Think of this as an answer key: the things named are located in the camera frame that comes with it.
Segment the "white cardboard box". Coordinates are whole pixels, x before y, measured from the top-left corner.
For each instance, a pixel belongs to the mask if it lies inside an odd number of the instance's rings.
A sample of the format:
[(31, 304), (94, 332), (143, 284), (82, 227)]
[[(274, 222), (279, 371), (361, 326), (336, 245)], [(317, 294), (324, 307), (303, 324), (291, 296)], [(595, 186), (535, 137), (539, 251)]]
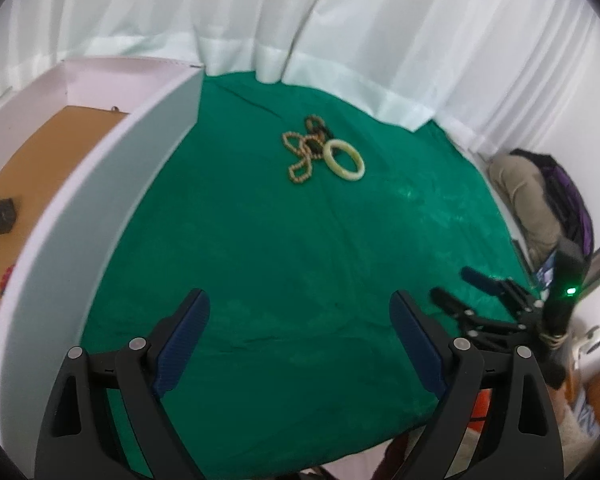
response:
[(118, 241), (193, 128), (204, 68), (170, 58), (68, 58), (0, 107), (0, 171), (67, 105), (122, 113), (43, 210), (0, 304), (0, 443), (32, 474), (46, 402)]

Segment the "wall socket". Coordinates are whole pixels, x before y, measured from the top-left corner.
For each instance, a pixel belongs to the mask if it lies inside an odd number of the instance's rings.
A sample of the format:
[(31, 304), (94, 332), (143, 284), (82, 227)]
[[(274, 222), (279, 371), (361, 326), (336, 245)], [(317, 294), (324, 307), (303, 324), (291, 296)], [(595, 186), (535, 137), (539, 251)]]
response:
[(600, 354), (600, 324), (594, 325), (584, 334), (574, 352), (578, 359), (591, 359)]

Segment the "cream fleece right sleeve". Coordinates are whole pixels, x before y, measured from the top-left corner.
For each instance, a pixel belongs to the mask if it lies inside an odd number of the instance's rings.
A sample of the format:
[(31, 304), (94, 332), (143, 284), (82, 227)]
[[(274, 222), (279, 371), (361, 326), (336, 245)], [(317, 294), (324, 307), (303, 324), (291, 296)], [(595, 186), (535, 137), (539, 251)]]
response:
[(565, 390), (547, 388), (558, 425), (564, 476), (568, 477), (594, 448), (595, 439), (583, 431), (566, 400)]

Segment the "white curtain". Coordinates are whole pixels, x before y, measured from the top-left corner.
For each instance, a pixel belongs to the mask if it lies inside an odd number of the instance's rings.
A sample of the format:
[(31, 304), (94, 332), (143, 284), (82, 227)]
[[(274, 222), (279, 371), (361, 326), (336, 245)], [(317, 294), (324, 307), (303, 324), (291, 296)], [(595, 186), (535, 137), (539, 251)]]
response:
[(0, 95), (73, 55), (149, 55), (317, 88), (471, 151), (600, 144), (588, 0), (5, 0)]

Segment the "green velvet cloth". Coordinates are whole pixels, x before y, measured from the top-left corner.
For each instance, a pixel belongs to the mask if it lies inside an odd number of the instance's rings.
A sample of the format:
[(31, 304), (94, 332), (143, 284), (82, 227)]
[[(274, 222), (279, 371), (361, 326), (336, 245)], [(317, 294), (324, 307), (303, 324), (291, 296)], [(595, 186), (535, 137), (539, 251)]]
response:
[[(361, 180), (327, 167), (332, 139), (361, 154)], [(117, 350), (204, 290), (209, 324), (164, 407), (206, 477), (274, 476), (430, 416), (436, 398), (389, 299), (403, 289), (434, 313), (439, 286), (506, 320), (464, 266), (527, 279), (486, 181), (436, 124), (407, 131), (321, 91), (209, 77), (195, 127), (110, 260), (82, 344)]]

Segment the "bag pile beige purple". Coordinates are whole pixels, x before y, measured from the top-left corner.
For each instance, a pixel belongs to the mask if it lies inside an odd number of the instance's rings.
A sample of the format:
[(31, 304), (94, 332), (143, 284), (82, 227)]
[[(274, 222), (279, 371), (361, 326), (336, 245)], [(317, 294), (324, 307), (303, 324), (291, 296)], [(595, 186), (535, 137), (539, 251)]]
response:
[(594, 252), (593, 222), (577, 185), (554, 157), (516, 148), (492, 158), (489, 181), (524, 234), (532, 268), (540, 266), (565, 238), (585, 261)]

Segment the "pale jade bangle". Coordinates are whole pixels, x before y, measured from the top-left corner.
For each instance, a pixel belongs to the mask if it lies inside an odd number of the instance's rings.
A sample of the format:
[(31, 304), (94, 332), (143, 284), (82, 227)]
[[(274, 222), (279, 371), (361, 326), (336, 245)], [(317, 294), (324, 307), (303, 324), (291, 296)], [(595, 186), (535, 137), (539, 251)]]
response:
[(324, 144), (323, 159), (333, 174), (342, 180), (355, 182), (366, 173), (364, 159), (350, 143), (332, 139)]

